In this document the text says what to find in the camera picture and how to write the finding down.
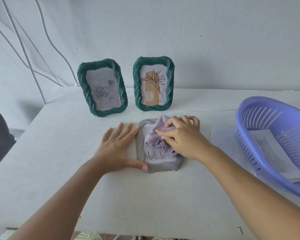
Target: green picture frame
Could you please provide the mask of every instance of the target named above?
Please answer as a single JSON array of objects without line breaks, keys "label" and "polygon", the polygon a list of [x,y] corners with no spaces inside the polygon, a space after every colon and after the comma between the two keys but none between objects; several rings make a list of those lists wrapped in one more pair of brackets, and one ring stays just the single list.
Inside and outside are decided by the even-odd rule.
[{"label": "green picture frame", "polygon": [[[113,69],[113,74],[118,85],[118,93],[120,96],[121,105],[120,107],[101,111],[97,109],[96,102],[94,101],[91,94],[91,87],[86,80],[86,75],[87,75],[87,71],[89,70],[97,70],[105,67]],[[120,66],[118,65],[118,63],[116,63],[115,60],[104,59],[100,61],[81,63],[78,67],[77,76],[78,76],[79,84],[83,90],[83,94],[86,99],[86,102],[89,105],[90,112],[93,115],[98,117],[105,117],[108,115],[121,113],[127,108],[128,106],[127,92],[124,86],[124,80],[122,78]]]},{"label": "green picture frame", "polygon": [[[164,101],[163,105],[145,105],[142,104],[142,91],[141,91],[141,84],[142,80],[144,80],[141,75],[140,75],[140,70],[143,65],[163,65],[167,68],[166,72],[166,78],[167,78],[167,83],[166,83],[166,100]],[[156,110],[156,111],[163,111],[168,109],[171,104],[172,104],[172,99],[173,99],[173,84],[174,84],[174,64],[172,60],[167,57],[167,56],[161,56],[161,57],[139,57],[136,62],[133,65],[133,82],[134,82],[134,96],[136,100],[136,106],[142,110],[142,111],[151,111],[151,110]],[[160,81],[158,80],[157,89],[159,90],[159,93],[162,95],[160,92]]]}]

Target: patterned floor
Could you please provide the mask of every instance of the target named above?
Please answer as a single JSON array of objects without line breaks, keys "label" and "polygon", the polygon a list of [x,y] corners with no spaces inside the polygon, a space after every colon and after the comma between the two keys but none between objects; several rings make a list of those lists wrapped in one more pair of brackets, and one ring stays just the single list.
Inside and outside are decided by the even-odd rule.
[{"label": "patterned floor", "polygon": [[[7,240],[15,230],[11,228],[5,228],[0,226],[0,240]],[[136,236],[132,235],[115,235],[115,234],[102,234],[91,232],[79,232],[75,231],[71,240],[138,240]],[[161,237],[143,237],[143,240],[172,240],[172,238]]]}]

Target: cable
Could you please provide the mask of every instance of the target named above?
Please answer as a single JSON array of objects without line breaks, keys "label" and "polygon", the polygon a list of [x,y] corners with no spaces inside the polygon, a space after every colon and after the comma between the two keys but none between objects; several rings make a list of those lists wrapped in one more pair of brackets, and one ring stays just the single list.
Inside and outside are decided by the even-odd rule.
[{"label": "cable", "polygon": [[49,37],[49,35],[48,35],[48,32],[47,32],[47,28],[46,28],[46,24],[45,24],[45,22],[44,22],[44,16],[43,16],[43,14],[42,14],[42,10],[41,10],[40,4],[39,4],[38,0],[35,0],[35,2],[36,2],[36,4],[37,4],[37,7],[38,7],[38,10],[39,10],[39,13],[40,13],[41,22],[42,22],[42,25],[43,25],[44,32],[46,33],[46,36],[47,36],[47,38],[48,38],[48,40],[49,40],[51,46],[56,50],[56,52],[59,53],[59,55],[60,55],[60,56],[65,60],[65,62],[68,64],[68,67],[70,68],[70,70],[71,70],[71,72],[72,72],[72,75],[73,75],[73,78],[74,78],[76,84],[79,85],[79,83],[78,83],[78,81],[77,81],[77,79],[76,79],[76,76],[75,76],[75,74],[74,74],[74,72],[73,72],[73,70],[72,70],[72,68],[71,68],[71,66],[70,66],[70,64],[69,64],[69,62],[68,62],[67,59],[63,56],[63,54],[61,54],[61,52],[60,52],[60,51],[54,46],[54,44],[52,43],[52,41],[51,41],[51,39],[50,39],[50,37]]},{"label": "cable", "polygon": [[14,19],[16,20],[16,22],[19,24],[20,28],[22,29],[22,31],[24,32],[24,34],[27,36],[28,40],[33,45],[33,47],[35,48],[35,50],[38,52],[39,56],[41,57],[41,59],[43,60],[43,62],[46,64],[46,66],[48,67],[48,69],[50,70],[50,72],[52,73],[52,75],[54,76],[54,78],[56,79],[56,81],[60,84],[60,82],[56,78],[55,74],[52,72],[52,70],[50,69],[50,67],[48,66],[48,64],[46,63],[46,61],[44,60],[44,58],[42,57],[42,55],[40,54],[40,52],[36,48],[35,44],[32,42],[32,40],[30,39],[30,37],[28,36],[28,34],[25,32],[25,30],[23,29],[23,27],[21,26],[21,24],[19,23],[19,21],[16,19],[16,17],[13,15],[12,12],[11,12],[11,15],[14,17]]},{"label": "cable", "polygon": [[1,0],[1,2],[2,2],[2,5],[3,5],[3,7],[4,7],[4,9],[5,9],[5,11],[6,11],[7,15],[8,15],[8,18],[9,18],[11,24],[12,24],[13,30],[14,30],[14,32],[16,33],[16,37],[17,37],[18,40],[19,40],[21,49],[22,49],[22,51],[23,51],[23,54],[24,54],[24,56],[25,56],[25,59],[27,60],[29,69],[30,69],[30,71],[31,71],[31,73],[32,73],[32,76],[33,76],[33,78],[34,78],[34,80],[35,80],[35,82],[36,82],[36,84],[37,84],[37,87],[38,87],[38,89],[39,89],[39,91],[40,91],[40,94],[41,94],[43,103],[46,104],[46,100],[44,99],[44,94],[43,94],[43,92],[42,92],[42,90],[41,90],[41,88],[40,88],[40,85],[39,85],[39,83],[38,83],[38,81],[37,81],[37,78],[36,78],[36,76],[35,76],[35,73],[34,73],[34,71],[33,71],[33,69],[32,69],[30,60],[29,60],[28,55],[27,55],[27,53],[26,53],[26,50],[25,50],[25,48],[24,48],[24,46],[23,46],[21,37],[20,37],[19,32],[18,32],[18,30],[17,30],[17,28],[16,28],[16,25],[15,25],[13,19],[12,19],[12,16],[11,16],[11,14],[10,14],[10,11],[9,11],[9,9],[8,9],[8,7],[7,7],[6,1],[5,1],[5,0]]},{"label": "cable", "polygon": [[[8,42],[8,44],[11,46],[12,50],[16,53],[16,55],[19,57],[19,59],[22,61],[22,63],[25,65],[26,68],[30,69],[27,64],[24,62],[24,60],[21,58],[21,56],[19,55],[19,53],[16,51],[16,49],[14,48],[14,46],[11,44],[11,42],[8,40],[8,38],[4,35],[4,33],[0,30],[0,34],[2,35],[2,37]],[[52,80],[50,77],[40,73],[40,72],[37,72],[35,70],[33,70],[35,73],[41,75],[41,76],[44,76],[46,78],[48,78],[50,81],[54,82],[55,84],[59,85],[59,86],[62,86],[60,83],[57,83],[56,81]]]}]

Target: cloth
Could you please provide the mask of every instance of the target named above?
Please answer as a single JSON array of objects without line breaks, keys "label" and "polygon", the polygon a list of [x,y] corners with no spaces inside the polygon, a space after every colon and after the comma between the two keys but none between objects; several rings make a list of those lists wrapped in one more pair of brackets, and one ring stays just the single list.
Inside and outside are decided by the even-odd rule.
[{"label": "cloth", "polygon": [[167,121],[170,119],[170,117],[166,115],[160,116],[155,124],[153,125],[150,133],[145,137],[144,142],[152,145],[156,148],[163,148],[168,152],[171,156],[176,156],[179,153],[177,153],[168,143],[166,143],[164,140],[161,139],[161,136],[156,133],[156,130],[173,130],[176,127],[170,126],[169,128],[164,127],[164,125],[167,123]]}]

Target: person's right arm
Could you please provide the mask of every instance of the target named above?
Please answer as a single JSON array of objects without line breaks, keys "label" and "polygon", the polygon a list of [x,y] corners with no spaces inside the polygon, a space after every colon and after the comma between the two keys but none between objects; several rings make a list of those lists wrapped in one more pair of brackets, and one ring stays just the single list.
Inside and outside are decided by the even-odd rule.
[{"label": "person's right arm", "polygon": [[200,133],[196,117],[172,117],[166,127],[170,125],[176,129],[156,132],[176,152],[200,161],[214,175],[257,239],[300,240],[300,207],[212,145]]}]

